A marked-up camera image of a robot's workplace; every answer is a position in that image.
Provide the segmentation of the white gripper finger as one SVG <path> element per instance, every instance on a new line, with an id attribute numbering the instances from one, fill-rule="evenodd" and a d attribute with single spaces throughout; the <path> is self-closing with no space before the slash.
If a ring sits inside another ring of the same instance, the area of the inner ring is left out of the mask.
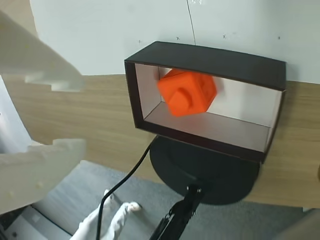
<path id="1" fill-rule="evenodd" d="M 7 91 L 0 82 L 0 212 L 43 199 L 86 153 L 83 139 L 32 140 Z"/>
<path id="2" fill-rule="evenodd" d="M 0 74 L 20 75 L 26 83 L 50 85 L 56 92 L 78 92 L 83 75 L 52 48 L 0 13 Z"/>

